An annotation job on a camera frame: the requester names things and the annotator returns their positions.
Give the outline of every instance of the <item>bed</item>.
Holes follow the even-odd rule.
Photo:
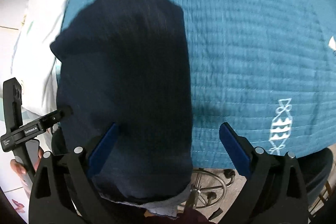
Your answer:
[[[69,0],[62,29],[93,1]],[[172,1],[184,10],[195,167],[233,167],[223,122],[272,154],[336,143],[336,0]]]

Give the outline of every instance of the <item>person's finger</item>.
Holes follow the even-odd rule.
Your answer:
[[[41,159],[44,154],[44,151],[41,147],[39,147],[39,158]]]
[[[34,169],[35,169],[35,171],[39,167],[39,164],[40,164],[40,161],[41,161],[41,158],[42,158],[43,154],[44,154],[43,149],[41,147],[39,147],[39,157],[38,157],[37,161],[34,163]]]
[[[14,159],[10,161],[10,167],[19,177],[27,173],[26,168],[24,168],[20,163],[18,163]]]

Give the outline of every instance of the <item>teal blanket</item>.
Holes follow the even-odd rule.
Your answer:
[[[93,1],[70,0],[63,29]],[[189,47],[194,166],[232,167],[223,122],[272,154],[336,143],[336,0],[172,1]]]

